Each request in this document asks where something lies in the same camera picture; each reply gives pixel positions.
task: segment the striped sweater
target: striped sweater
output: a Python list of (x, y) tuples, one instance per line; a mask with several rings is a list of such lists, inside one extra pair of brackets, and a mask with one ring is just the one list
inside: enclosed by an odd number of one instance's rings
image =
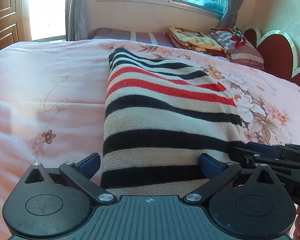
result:
[(180, 195), (208, 180), (198, 157), (227, 162), (245, 139), (230, 93), (196, 67), (118, 48), (109, 56), (101, 187)]

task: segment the bedsheet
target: bedsheet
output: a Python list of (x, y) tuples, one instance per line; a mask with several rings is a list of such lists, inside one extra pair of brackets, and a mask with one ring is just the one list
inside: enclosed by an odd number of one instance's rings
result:
[(10, 237), (2, 206), (31, 163), (58, 167), (102, 153), (108, 56), (118, 47), (218, 80), (234, 97), (247, 141), (300, 144), (300, 87), (263, 71), (133, 41), (20, 42), (0, 51), (0, 239)]

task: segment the scalloped headboard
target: scalloped headboard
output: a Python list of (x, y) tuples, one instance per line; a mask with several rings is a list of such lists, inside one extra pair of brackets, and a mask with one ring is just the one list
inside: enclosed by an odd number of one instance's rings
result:
[(296, 46), (287, 33), (273, 30), (261, 37), (257, 28), (248, 26), (244, 36), (263, 57), (267, 73), (300, 86), (298, 54)]

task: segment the door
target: door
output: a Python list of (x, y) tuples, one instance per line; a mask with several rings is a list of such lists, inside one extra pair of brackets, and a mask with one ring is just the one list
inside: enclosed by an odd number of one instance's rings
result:
[(19, 41), (31, 41), (27, 0), (0, 0), (0, 50)]

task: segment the wall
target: wall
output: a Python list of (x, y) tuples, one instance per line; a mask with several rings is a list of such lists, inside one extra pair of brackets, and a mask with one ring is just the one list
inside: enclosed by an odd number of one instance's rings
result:
[(257, 0), (250, 24), (261, 35), (271, 30), (283, 30), (294, 41), (300, 66), (300, 0)]
[[(245, 27), (251, 19), (256, 0), (245, 0), (239, 13), (238, 25)], [(89, 30), (100, 27), (119, 28), (136, 32), (165, 32), (171, 26), (209, 33), (218, 20), (209, 16), (166, 5), (140, 2), (105, 2), (87, 0)]]

